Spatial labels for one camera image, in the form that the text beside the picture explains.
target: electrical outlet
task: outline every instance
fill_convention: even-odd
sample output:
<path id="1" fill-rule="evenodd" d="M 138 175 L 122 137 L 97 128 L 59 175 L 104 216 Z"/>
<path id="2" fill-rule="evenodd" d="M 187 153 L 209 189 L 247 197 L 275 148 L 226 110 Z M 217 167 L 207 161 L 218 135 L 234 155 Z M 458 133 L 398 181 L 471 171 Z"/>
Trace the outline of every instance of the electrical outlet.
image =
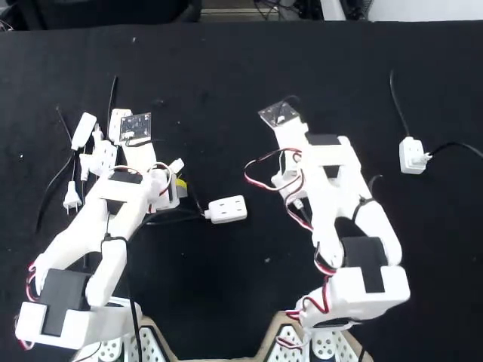
<path id="1" fill-rule="evenodd" d="M 208 204 L 205 211 L 206 219 L 211 219 L 213 224 L 233 222 L 247 218 L 247 206 L 243 196 L 232 196 L 231 198 L 221 198 Z"/>
<path id="2" fill-rule="evenodd" d="M 118 148 L 113 146 L 110 141 L 100 141 L 94 149 L 89 162 L 89 170 L 100 176 L 104 172 L 115 166 L 115 160 L 118 157 Z"/>
<path id="3" fill-rule="evenodd" d="M 109 139 L 115 145 L 119 145 L 119 137 L 121 136 L 121 118 L 133 115 L 130 109 L 114 108 L 111 114 L 111 121 L 109 122 L 108 135 Z"/>
<path id="4" fill-rule="evenodd" d="M 422 174 L 430 159 L 431 156 L 424 153 L 421 141 L 406 137 L 399 143 L 399 164 L 402 173 Z"/>

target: white perforated base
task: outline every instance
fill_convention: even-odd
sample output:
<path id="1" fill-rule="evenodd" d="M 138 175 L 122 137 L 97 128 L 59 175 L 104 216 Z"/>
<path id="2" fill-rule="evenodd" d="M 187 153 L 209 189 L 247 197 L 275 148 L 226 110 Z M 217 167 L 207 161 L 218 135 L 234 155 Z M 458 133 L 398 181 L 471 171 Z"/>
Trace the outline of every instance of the white perforated base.
<path id="1" fill-rule="evenodd" d="M 120 338 L 102 342 L 97 356 L 103 362 L 114 362 L 122 352 L 122 340 Z"/>
<path id="2" fill-rule="evenodd" d="M 139 333 L 141 337 L 141 348 L 143 350 L 143 362 L 167 362 L 151 329 L 148 327 L 141 327 Z M 137 362 L 137 360 L 137 343 L 133 335 L 125 342 L 124 361 Z"/>
<path id="3" fill-rule="evenodd" d="M 283 326 L 278 336 L 295 345 L 302 343 L 292 326 Z M 302 352 L 299 349 L 282 347 L 275 342 L 267 355 L 266 362 L 302 362 Z"/>
<path id="4" fill-rule="evenodd" d="M 321 360 L 336 362 L 357 362 L 358 356 L 341 332 L 320 331 L 312 337 L 312 351 Z"/>

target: black cloth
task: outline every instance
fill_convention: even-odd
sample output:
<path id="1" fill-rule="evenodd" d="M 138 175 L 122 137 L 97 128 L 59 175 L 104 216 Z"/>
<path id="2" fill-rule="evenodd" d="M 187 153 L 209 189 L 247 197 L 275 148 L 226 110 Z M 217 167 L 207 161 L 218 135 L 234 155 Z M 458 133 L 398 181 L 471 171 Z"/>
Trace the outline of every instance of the black cloth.
<path id="1" fill-rule="evenodd" d="M 247 184 L 247 161 L 276 149 L 257 111 L 296 94 L 313 133 L 347 135 L 374 197 L 400 238 L 411 299 L 352 331 L 376 360 L 474 360 L 481 314 L 483 164 L 466 150 L 435 157 L 423 175 L 399 171 L 404 133 L 483 149 L 483 23 L 251 23 L 117 26 L 0 34 L 0 298 L 2 360 L 66 360 L 38 345 L 23 353 L 13 317 L 26 266 L 69 221 L 64 179 L 32 233 L 50 178 L 69 157 L 55 106 L 71 129 L 82 112 L 105 130 L 115 106 L 152 112 L 158 159 L 183 158 L 199 197 L 246 197 L 249 217 L 145 227 L 132 247 L 134 297 L 182 359 L 257 351 L 272 316 L 322 278 L 310 235 L 281 198 Z M 268 177 L 277 160 L 255 169 Z"/>

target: red and white wire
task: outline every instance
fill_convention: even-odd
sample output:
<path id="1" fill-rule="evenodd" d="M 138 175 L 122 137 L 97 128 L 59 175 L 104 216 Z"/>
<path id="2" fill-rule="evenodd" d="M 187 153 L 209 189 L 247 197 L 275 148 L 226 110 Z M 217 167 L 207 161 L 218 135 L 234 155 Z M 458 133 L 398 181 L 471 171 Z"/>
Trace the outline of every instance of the red and white wire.
<path id="1" fill-rule="evenodd" d="M 267 158 L 270 158 L 271 156 L 275 155 L 276 153 L 278 152 L 286 152 L 286 151 L 289 151 L 289 152 L 295 152 L 295 154 L 301 154 L 302 151 L 300 151 L 299 149 L 294 149 L 292 147 L 286 147 L 284 149 L 277 149 L 275 151 L 271 151 L 269 153 L 267 153 L 266 155 L 263 155 L 262 157 L 259 157 L 259 158 L 256 158 L 254 160 L 251 160 L 250 162 L 248 162 L 245 167 L 244 167 L 244 174 L 245 174 L 245 179 L 247 180 L 248 183 L 251 183 L 252 185 L 255 185 L 257 187 L 260 187 L 261 189 L 265 189 L 267 191 L 274 191 L 274 192 L 277 192 L 277 191 L 280 191 L 280 190 L 283 190 L 285 188 L 287 188 L 288 186 L 292 185 L 293 183 L 295 183 L 298 179 L 300 179 L 300 175 L 298 175 L 297 177 L 295 177 L 293 180 L 289 181 L 288 183 L 282 185 L 282 186 L 279 186 L 279 187 L 271 187 L 271 186 L 268 186 L 267 184 L 265 183 L 262 183 L 261 181 L 258 181 L 256 179 L 252 179 L 251 177 L 249 177 L 247 175 L 247 169 L 252 165 L 252 164 L 257 164 L 261 161 L 264 161 L 266 160 Z M 280 158 L 278 159 L 278 162 L 279 164 L 281 164 L 281 155 L 280 155 Z"/>
<path id="2" fill-rule="evenodd" d="M 18 322 L 18 315 L 14 317 L 14 329 L 17 328 L 17 322 Z M 30 351 L 35 345 L 35 342 L 27 342 L 27 341 L 23 341 L 22 339 L 18 339 L 18 342 L 20 343 L 20 346 L 24 351 Z"/>
<path id="3" fill-rule="evenodd" d="M 38 297 L 33 296 L 32 291 L 30 290 L 30 284 L 32 283 L 34 278 L 35 278 L 35 273 L 31 274 L 26 279 L 25 294 L 27 295 L 27 299 L 29 300 L 29 302 L 37 302 L 38 301 Z"/>
<path id="4" fill-rule="evenodd" d="M 300 313 L 300 311 L 298 311 L 298 310 L 285 311 L 285 315 L 287 317 L 289 317 L 290 319 L 297 321 L 297 322 L 300 322 L 299 313 Z"/>
<path id="5" fill-rule="evenodd" d="M 35 262 L 31 262 L 29 266 L 27 267 L 27 270 L 31 273 L 35 271 Z"/>
<path id="6" fill-rule="evenodd" d="M 315 299 L 313 299 L 311 296 L 304 296 L 302 298 L 302 309 L 305 311 L 306 310 L 306 301 L 310 301 L 317 309 L 320 311 L 322 314 L 327 314 L 329 310 L 329 305 L 327 302 L 327 285 L 329 282 L 329 277 L 325 277 L 325 282 L 324 285 L 322 286 L 322 304 L 323 306 L 319 305 Z"/>
<path id="7" fill-rule="evenodd" d="M 296 193 L 298 193 L 302 189 L 304 183 L 305 183 L 305 178 L 303 176 L 303 171 L 300 170 L 300 184 L 299 184 L 299 186 L 295 190 L 293 190 L 290 194 L 288 194 L 285 197 L 285 199 L 284 199 L 284 205 L 285 205 L 285 209 L 286 209 L 289 217 L 291 217 L 292 219 L 294 219 L 297 222 L 297 224 L 299 224 L 300 226 L 302 226 L 305 230 L 309 230 L 310 232 L 313 232 L 314 231 L 314 228 L 307 221 L 305 221 L 300 216 L 298 216 L 295 212 L 293 212 L 292 210 L 290 210 L 289 203 L 288 203 L 290 197 L 292 195 L 295 195 Z"/>
<path id="8" fill-rule="evenodd" d="M 165 189 L 163 189 L 161 192 L 159 192 L 159 196 L 163 195 L 168 189 L 169 187 L 171 186 L 171 180 L 173 179 L 173 171 L 169 168 L 169 166 L 166 165 L 166 163 L 164 162 L 156 162 L 154 165 L 152 165 L 149 169 L 148 169 L 148 172 L 150 172 L 151 170 L 157 168 L 157 166 L 162 166 L 165 170 L 167 170 L 169 172 L 169 176 L 168 176 L 168 185 L 166 186 Z"/>
<path id="9" fill-rule="evenodd" d="M 24 351 L 30 351 L 35 346 L 35 342 L 27 342 L 22 339 L 18 339 L 18 342 Z"/>
<path id="10" fill-rule="evenodd" d="M 302 351 L 302 348 L 305 347 L 310 342 L 310 339 L 308 339 L 306 342 L 303 342 L 303 343 L 300 343 L 299 345 L 296 345 L 295 343 L 292 343 L 292 342 L 286 340 L 283 337 L 276 336 L 275 342 L 277 342 L 278 345 L 285 347 L 286 349 L 298 349 L 298 350 Z"/>
<path id="11" fill-rule="evenodd" d="M 319 245 L 320 244 L 317 244 L 317 247 L 315 249 L 315 252 L 314 252 L 314 264 L 315 264 L 315 267 L 317 268 L 317 270 L 319 270 L 321 273 L 325 274 L 325 275 L 328 275 L 328 276 L 332 276 L 332 275 L 335 275 L 335 273 L 337 272 L 336 269 L 332 269 L 332 268 L 329 268 L 325 265 L 323 265 L 322 263 L 320 263 L 318 260 L 317 260 L 317 256 L 320 255 L 320 253 L 318 252 L 318 249 L 319 249 Z"/>

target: metal plate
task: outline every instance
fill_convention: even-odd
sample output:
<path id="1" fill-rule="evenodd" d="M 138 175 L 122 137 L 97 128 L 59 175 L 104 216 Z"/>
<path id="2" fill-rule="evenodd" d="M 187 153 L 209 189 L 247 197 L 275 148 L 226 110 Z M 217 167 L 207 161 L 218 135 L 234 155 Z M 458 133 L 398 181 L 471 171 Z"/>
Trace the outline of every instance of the metal plate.
<path id="1" fill-rule="evenodd" d="M 270 107 L 259 111 L 258 114 L 272 128 L 289 122 L 296 117 L 300 117 L 299 112 L 293 109 L 286 100 L 272 104 Z"/>
<path id="2" fill-rule="evenodd" d="M 151 113 L 121 118 L 121 142 L 151 137 Z"/>

